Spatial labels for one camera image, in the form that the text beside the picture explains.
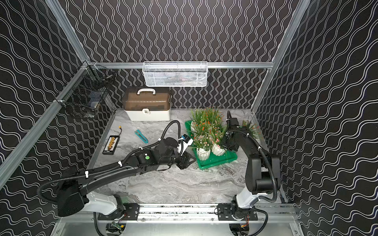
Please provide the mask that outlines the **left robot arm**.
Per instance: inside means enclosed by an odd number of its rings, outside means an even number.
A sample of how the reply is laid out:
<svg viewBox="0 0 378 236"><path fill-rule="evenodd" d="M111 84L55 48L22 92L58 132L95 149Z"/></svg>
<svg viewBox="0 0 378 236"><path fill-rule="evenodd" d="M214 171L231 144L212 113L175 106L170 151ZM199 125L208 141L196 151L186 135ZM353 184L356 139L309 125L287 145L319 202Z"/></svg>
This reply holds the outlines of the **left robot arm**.
<svg viewBox="0 0 378 236"><path fill-rule="evenodd" d="M36 191L38 197L56 205L60 217L81 211L115 217L123 215L125 207L119 196L98 194L95 190L127 177L161 171L161 166L170 169L176 165L184 170L195 162L186 151L194 142L189 135L179 133L176 139L165 137L173 124L181 125L177 120L171 121L157 142L131 151L121 161L43 183Z"/></svg>

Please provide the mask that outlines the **pink flower plant pot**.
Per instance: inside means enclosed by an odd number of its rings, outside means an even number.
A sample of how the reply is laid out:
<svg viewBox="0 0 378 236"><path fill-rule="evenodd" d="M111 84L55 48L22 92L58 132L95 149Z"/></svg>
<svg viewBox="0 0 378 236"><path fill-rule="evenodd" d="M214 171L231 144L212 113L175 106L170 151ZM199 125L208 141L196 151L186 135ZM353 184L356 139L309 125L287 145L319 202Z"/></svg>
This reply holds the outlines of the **pink flower plant pot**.
<svg viewBox="0 0 378 236"><path fill-rule="evenodd" d="M199 160L207 160L211 153L211 140L207 134L196 134L194 136L194 145Z"/></svg>
<svg viewBox="0 0 378 236"><path fill-rule="evenodd" d="M214 121L211 124L211 129L210 129L211 137L214 140L220 142L223 139L224 134L226 133L226 130L227 130L227 127L222 123L222 121Z"/></svg>
<svg viewBox="0 0 378 236"><path fill-rule="evenodd" d="M226 150L221 147L220 142L222 141L223 135L218 133L213 133L211 135L212 148L211 151L216 156L222 156L225 154Z"/></svg>

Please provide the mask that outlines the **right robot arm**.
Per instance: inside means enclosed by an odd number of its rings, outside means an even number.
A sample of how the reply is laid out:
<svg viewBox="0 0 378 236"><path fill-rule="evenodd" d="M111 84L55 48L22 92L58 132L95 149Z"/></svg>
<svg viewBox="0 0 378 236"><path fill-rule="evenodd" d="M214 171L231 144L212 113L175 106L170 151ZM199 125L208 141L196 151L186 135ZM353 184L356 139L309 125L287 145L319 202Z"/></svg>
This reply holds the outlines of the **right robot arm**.
<svg viewBox="0 0 378 236"><path fill-rule="evenodd" d="M245 219L251 211L255 211L254 206L259 201L275 203L281 185L279 158L262 148L250 130L241 126L229 111L226 115L226 131L220 146L233 152L241 148L248 158L246 186L233 197L230 203L231 216L237 220Z"/></svg>

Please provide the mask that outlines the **green plastic tray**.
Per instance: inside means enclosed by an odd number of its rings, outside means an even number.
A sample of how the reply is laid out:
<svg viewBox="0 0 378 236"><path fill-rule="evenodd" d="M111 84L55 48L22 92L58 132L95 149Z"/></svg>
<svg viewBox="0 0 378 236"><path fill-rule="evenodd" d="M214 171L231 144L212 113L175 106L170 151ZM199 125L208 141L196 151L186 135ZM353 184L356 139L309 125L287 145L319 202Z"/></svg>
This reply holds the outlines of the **green plastic tray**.
<svg viewBox="0 0 378 236"><path fill-rule="evenodd" d="M192 121L186 121L185 127L187 129L187 134L194 139L194 134L191 132L191 122ZM197 164L201 170L209 169L212 167L220 166L222 164L230 163L232 161L237 160L237 154L235 152L231 152L229 150L226 150L225 154L222 156L216 156L212 153L210 153L210 156L207 160L201 161L197 157L196 148L195 145L192 144L192 149L194 151L194 155L197 161Z"/></svg>

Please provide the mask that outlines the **pink flower plant front pot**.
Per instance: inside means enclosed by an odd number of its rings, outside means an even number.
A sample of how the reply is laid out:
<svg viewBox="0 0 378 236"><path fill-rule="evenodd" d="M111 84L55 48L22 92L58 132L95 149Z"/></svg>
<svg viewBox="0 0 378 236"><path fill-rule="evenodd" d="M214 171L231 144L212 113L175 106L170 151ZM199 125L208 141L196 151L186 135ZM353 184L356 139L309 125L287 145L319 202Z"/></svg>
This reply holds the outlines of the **pink flower plant front pot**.
<svg viewBox="0 0 378 236"><path fill-rule="evenodd" d="M227 127L222 123L222 121L214 121L211 124L211 129L210 129L211 137L214 140L220 142L223 139L224 134L226 133L226 130L227 130Z"/></svg>

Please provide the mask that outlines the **green grass plant white pot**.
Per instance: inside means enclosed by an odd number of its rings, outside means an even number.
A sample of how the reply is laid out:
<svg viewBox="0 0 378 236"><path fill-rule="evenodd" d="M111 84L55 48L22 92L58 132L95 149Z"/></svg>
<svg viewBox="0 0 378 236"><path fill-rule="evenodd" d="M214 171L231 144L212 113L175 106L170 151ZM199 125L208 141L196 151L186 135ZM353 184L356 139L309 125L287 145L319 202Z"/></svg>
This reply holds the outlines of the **green grass plant white pot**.
<svg viewBox="0 0 378 236"><path fill-rule="evenodd" d="M191 131L195 132L196 128L206 122L206 114L204 109L192 111Z"/></svg>

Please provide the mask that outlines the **orange flower plant back pot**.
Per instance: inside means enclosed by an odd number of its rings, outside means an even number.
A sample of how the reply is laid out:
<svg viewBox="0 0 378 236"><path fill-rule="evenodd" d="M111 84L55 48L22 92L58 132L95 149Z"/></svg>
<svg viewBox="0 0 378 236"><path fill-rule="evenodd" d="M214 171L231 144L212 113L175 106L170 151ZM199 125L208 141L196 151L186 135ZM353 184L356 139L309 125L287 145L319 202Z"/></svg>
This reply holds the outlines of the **orange flower plant back pot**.
<svg viewBox="0 0 378 236"><path fill-rule="evenodd" d="M210 122L201 122L201 123L192 122L191 123L191 132L195 136L208 135L210 131L211 131Z"/></svg>

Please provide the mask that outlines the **orange flower plant pot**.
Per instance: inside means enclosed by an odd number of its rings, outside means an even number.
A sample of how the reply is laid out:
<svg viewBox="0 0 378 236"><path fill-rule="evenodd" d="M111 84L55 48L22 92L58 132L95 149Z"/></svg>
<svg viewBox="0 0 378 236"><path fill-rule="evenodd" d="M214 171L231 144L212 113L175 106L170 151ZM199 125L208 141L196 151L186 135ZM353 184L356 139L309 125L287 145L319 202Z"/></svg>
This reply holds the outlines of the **orange flower plant pot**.
<svg viewBox="0 0 378 236"><path fill-rule="evenodd" d="M218 109L206 109L205 110L206 122L212 126L222 126L223 115Z"/></svg>
<svg viewBox="0 0 378 236"><path fill-rule="evenodd" d="M192 122L191 123L191 132L195 136L208 135L210 131L211 131L210 122L201 122L201 123Z"/></svg>

